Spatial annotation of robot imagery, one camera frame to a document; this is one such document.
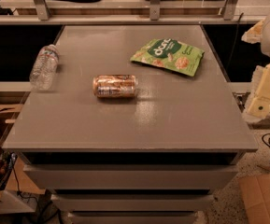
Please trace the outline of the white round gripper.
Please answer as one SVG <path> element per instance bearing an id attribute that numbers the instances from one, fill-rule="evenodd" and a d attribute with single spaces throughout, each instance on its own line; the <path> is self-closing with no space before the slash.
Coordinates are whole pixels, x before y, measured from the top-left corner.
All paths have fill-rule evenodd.
<path id="1" fill-rule="evenodd" d="M 270 57 L 270 13 L 248 29 L 241 40 L 250 44 L 261 42 L 261 51 Z M 251 93 L 246 101 L 246 119 L 265 119 L 270 113 L 270 64 L 257 66 L 251 79 Z"/>

